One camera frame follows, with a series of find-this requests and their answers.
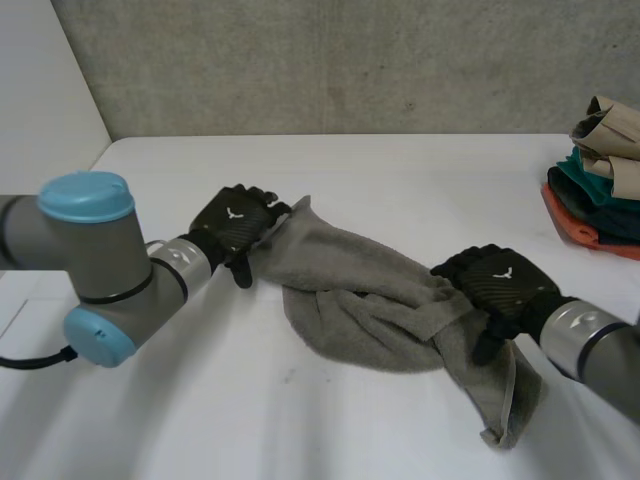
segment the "white table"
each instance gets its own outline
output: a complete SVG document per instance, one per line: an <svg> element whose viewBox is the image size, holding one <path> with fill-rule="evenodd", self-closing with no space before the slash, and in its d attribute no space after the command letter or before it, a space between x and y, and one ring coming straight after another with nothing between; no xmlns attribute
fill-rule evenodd
<svg viewBox="0 0 640 480"><path fill-rule="evenodd" d="M289 202L311 194L322 218L425 265L511 246L565 293L635 319L640 264L565 244L540 196L570 148L560 135L127 139L95 168L127 179L147 240L184 232L221 187L256 184ZM63 273L6 274L0 352L57 351L74 303ZM278 287L240 291L221 269L117 369L0 371L0 478L637 479L637 427L518 342L549 393L516 449L494 452L444 371L323 360Z"/></svg>

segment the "white wall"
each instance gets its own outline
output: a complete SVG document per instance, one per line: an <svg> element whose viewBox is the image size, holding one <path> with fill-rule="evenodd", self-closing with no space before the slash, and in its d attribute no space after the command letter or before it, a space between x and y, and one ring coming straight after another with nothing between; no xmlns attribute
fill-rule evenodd
<svg viewBox="0 0 640 480"><path fill-rule="evenodd" d="M35 193L111 143L49 0L0 0L0 194Z"/></svg>

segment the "folded cloth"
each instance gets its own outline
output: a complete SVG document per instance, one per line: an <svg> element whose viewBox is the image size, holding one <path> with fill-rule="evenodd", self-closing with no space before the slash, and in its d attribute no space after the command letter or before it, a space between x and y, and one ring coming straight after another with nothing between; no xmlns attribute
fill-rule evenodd
<svg viewBox="0 0 640 480"><path fill-rule="evenodd" d="M640 244L640 212L596 207L589 195L558 167L549 169L547 179L549 187L571 215L598 231L601 244Z"/></svg>
<svg viewBox="0 0 640 480"><path fill-rule="evenodd" d="M558 167L589 195L593 203L599 207L609 206L621 210L640 211L640 202L623 198L613 198L613 180L594 175L583 170L580 151L574 147L571 155Z"/></svg>
<svg viewBox="0 0 640 480"><path fill-rule="evenodd" d="M515 445L538 404L540 376L513 342L489 365L471 362L487 317L448 280L329 225L311 210L310 197L250 261L258 276L283 286L285 314L311 349L392 372L444 366L478 409L485 442Z"/></svg>
<svg viewBox="0 0 640 480"><path fill-rule="evenodd" d="M576 145L604 156L640 160L640 112L595 96L587 115L571 132L571 140Z"/></svg>
<svg viewBox="0 0 640 480"><path fill-rule="evenodd" d="M542 196L549 206L551 216L560 228L577 244L592 250L614 253L632 260L640 260L640 246L603 245L599 241L598 231L575 218L556 197L548 183L542 187Z"/></svg>

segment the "logo on robotic hand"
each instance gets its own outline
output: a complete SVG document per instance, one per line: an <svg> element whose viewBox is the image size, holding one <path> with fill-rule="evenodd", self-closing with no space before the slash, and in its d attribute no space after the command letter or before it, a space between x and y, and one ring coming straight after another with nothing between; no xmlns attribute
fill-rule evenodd
<svg viewBox="0 0 640 480"><path fill-rule="evenodd" d="M227 215L229 215L229 220L233 220L234 218L244 218L244 215L233 213L229 207L227 207Z"/></svg>
<svg viewBox="0 0 640 480"><path fill-rule="evenodd" d="M513 273L513 268L509 267L509 270L507 270L507 273L504 273L502 275L493 275L493 278L506 278L507 280L511 280L513 278L511 276L512 273Z"/></svg>

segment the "gray wall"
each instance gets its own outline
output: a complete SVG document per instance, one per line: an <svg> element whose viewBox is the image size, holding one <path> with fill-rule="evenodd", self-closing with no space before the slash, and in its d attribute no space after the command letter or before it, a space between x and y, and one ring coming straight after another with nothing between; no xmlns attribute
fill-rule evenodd
<svg viewBox="0 0 640 480"><path fill-rule="evenodd" d="M638 0L53 0L115 139L566 132L640 107Z"/></svg>

